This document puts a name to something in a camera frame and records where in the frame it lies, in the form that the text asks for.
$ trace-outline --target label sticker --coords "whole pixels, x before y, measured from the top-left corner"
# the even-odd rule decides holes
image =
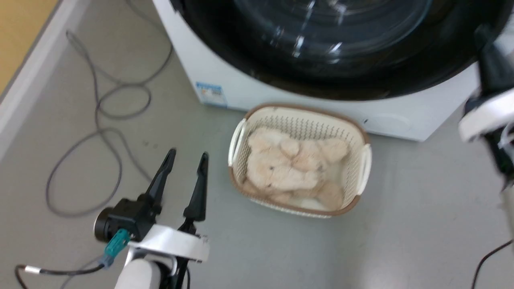
[[[196,89],[203,103],[227,107],[227,99],[225,99],[221,86],[197,82]]]

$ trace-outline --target washing machine door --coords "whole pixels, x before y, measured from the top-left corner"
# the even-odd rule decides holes
[[[514,0],[172,0],[216,54],[269,85],[375,100],[437,85],[474,62],[473,32],[496,35]]]

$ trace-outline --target teal connector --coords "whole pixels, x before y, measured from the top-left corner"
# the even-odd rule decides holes
[[[99,264],[102,264],[104,268],[109,268],[116,256],[128,245],[130,241],[129,231],[125,229],[119,229],[114,237],[109,241],[103,252],[103,257],[98,260]]]

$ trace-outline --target laundry basket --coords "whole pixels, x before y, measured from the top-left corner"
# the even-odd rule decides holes
[[[297,207],[271,201],[245,192],[247,160],[250,147],[248,136],[259,127],[278,129],[297,140],[340,138],[348,143],[349,153],[343,159],[338,183],[344,196],[343,206],[336,211]],[[330,218],[351,210],[359,201],[371,170],[371,146],[366,132],[351,119],[308,107],[288,104],[264,104],[249,111],[237,125],[230,141],[228,166],[235,187],[252,201],[276,210],[310,216]]]

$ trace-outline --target black cable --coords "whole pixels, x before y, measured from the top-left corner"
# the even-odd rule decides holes
[[[476,280],[478,279],[479,277],[479,272],[480,272],[480,269],[482,268],[482,265],[484,264],[484,262],[489,259],[489,257],[491,257],[492,255],[498,253],[498,251],[502,250],[503,248],[507,247],[508,245],[512,244],[512,240],[508,241],[507,243],[501,245],[500,247],[494,249],[493,251],[489,252],[487,255],[485,255],[481,260],[480,260],[480,263],[479,265],[476,267],[476,270],[475,270],[475,276],[473,277],[473,283],[471,284],[471,289],[475,289],[475,286],[476,286]]]
[[[28,289],[25,282],[23,282],[22,276],[20,275],[20,271],[25,270],[27,266],[26,265],[17,265],[14,268],[14,275],[16,276],[16,280],[20,284],[20,286],[23,289]],[[79,269],[79,270],[73,270],[73,271],[58,271],[58,270],[48,270],[48,269],[40,269],[38,274],[45,274],[45,275],[54,275],[54,276],[77,276],[77,275],[86,275],[94,273],[100,269],[103,268],[103,264],[100,264],[94,268],[91,269]]]
[[[191,285],[191,273],[189,273],[189,267],[186,267],[186,273],[188,274],[188,287],[187,287],[187,289],[190,289],[189,286]]]

